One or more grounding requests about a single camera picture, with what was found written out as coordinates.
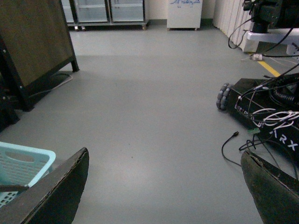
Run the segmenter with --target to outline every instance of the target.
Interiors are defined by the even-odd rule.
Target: green connector
[[[247,132],[248,134],[254,135],[254,134],[259,134],[261,131],[258,127],[256,127],[255,129],[248,130]]]

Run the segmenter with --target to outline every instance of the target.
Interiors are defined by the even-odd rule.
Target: plastic basket
[[[56,154],[49,150],[0,142],[0,185],[32,187],[51,171]],[[0,208],[18,192],[0,192]]]

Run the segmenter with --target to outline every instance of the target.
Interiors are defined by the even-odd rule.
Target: shelf
[[[111,4],[112,7],[143,7],[142,4]]]
[[[78,8],[105,8],[105,5],[77,5]]]

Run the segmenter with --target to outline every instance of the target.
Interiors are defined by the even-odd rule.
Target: wooden panel
[[[71,57],[59,0],[1,0],[0,34],[25,86]]]

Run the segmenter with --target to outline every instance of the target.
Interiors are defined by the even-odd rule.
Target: yellow tape
[[[272,75],[274,75],[275,77],[280,76],[280,73],[278,71],[276,71],[274,68],[272,68],[271,66],[269,66],[266,62],[258,62],[261,66],[263,66],[266,70],[268,70],[268,72],[270,72]]]

